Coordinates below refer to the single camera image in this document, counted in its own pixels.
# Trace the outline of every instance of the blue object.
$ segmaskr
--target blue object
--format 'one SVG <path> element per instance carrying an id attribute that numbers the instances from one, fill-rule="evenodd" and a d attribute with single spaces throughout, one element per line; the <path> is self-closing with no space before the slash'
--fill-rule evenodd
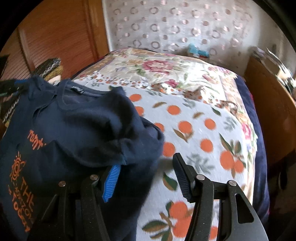
<path id="1" fill-rule="evenodd" d="M 0 97 L 10 96 L 17 91 L 23 91 L 28 85 L 23 80 L 0 81 Z"/>
<path id="2" fill-rule="evenodd" d="M 114 165 L 112 166 L 105 182 L 104 182 L 104 189 L 102 198 L 104 202 L 108 202 L 109 198 L 112 197 L 114 193 L 114 189 L 120 174 L 121 165 Z"/>
<path id="3" fill-rule="evenodd" d="M 267 160 L 264 146 L 263 135 L 255 110 L 254 102 L 251 99 L 250 91 L 243 81 L 242 77 L 238 76 L 235 79 L 237 89 L 242 97 L 243 103 L 250 117 L 257 139 L 257 153 L 255 157 L 255 182 L 253 194 L 253 207 L 260 218 L 263 226 L 267 225 L 269 214 L 269 191 L 267 185 Z"/>
<path id="4" fill-rule="evenodd" d="M 195 54 L 195 55 L 201 55 L 205 56 L 207 58 L 210 57 L 209 53 L 207 51 L 199 50 L 197 47 L 194 46 L 194 44 L 189 44 L 188 45 L 188 52 Z"/>
<path id="5" fill-rule="evenodd" d="M 18 85 L 18 84 L 24 84 L 26 83 L 28 80 L 27 79 L 23 79 L 23 80 L 15 80 L 15 85 Z"/>

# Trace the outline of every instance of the pink rose pattern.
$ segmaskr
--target pink rose pattern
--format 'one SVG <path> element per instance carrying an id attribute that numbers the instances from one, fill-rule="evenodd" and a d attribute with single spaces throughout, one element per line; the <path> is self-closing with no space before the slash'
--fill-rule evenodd
<path id="1" fill-rule="evenodd" d="M 179 82 L 176 82 L 175 80 L 173 79 L 169 79 L 169 81 L 165 81 L 166 84 L 170 85 L 171 87 L 173 88 L 176 88 L 177 85 L 179 84 Z"/>
<path id="2" fill-rule="evenodd" d="M 150 72 L 158 72 L 164 74 L 170 74 L 167 70 L 173 69 L 173 64 L 168 61 L 162 60 L 149 60 L 142 64 L 143 69 L 149 70 Z"/>
<path id="3" fill-rule="evenodd" d="M 230 70 L 225 69 L 225 68 L 222 68 L 222 67 L 219 67 L 219 66 L 209 66 L 208 67 L 208 70 L 209 71 L 221 71 L 225 75 L 231 74 L 231 71 Z"/>
<path id="4" fill-rule="evenodd" d="M 211 84 L 218 84 L 219 83 L 218 81 L 212 79 L 208 74 L 203 74 L 202 76 Z"/>
<path id="5" fill-rule="evenodd" d="M 247 124 L 242 123 L 242 131 L 244 132 L 244 135 L 246 137 L 246 140 L 250 140 L 251 139 L 251 136 L 252 136 L 252 130 L 251 130 L 251 128 Z"/>

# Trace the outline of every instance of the floral bedspread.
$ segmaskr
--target floral bedspread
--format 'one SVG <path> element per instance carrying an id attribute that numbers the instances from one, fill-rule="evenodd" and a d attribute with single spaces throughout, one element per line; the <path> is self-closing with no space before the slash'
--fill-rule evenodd
<path id="1" fill-rule="evenodd" d="M 130 60 L 134 67 L 129 69 Z M 194 69 L 198 64 L 202 65 L 200 73 Z M 197 59 L 125 49 L 110 53 L 75 78 L 76 83 L 97 90 L 123 86 L 139 115 L 155 123 L 165 135 L 163 157 L 138 219 L 137 240 L 176 241 L 186 236 L 193 204 L 187 203 L 178 186 L 171 161 L 175 152 L 212 181 L 235 180 L 252 203 L 256 135 L 235 77 Z M 210 240 L 216 240 L 218 214 L 217 201 Z"/>

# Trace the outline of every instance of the sun logo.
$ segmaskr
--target sun logo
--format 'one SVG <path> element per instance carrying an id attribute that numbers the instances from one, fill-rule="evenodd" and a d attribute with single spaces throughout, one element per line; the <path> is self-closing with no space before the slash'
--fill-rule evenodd
<path id="1" fill-rule="evenodd" d="M 11 166 L 11 174 L 9 175 L 11 177 L 11 181 L 16 181 L 20 171 L 23 169 L 25 166 L 26 161 L 21 160 L 21 155 L 20 152 L 17 152 L 17 156 L 15 156 L 14 163 Z"/>

